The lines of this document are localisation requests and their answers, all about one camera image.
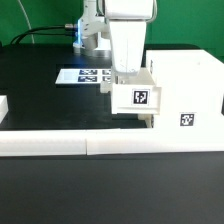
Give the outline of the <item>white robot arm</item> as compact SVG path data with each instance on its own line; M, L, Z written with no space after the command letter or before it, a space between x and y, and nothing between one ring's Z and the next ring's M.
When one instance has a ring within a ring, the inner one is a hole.
M146 27L157 16L157 0L83 0L75 51L91 56L111 54L118 76L139 73Z

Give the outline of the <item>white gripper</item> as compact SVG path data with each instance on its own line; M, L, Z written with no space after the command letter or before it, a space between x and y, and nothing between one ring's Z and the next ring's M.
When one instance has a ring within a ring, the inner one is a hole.
M157 16L156 0L105 0L112 49L112 69L118 76L137 75L141 67L146 26Z

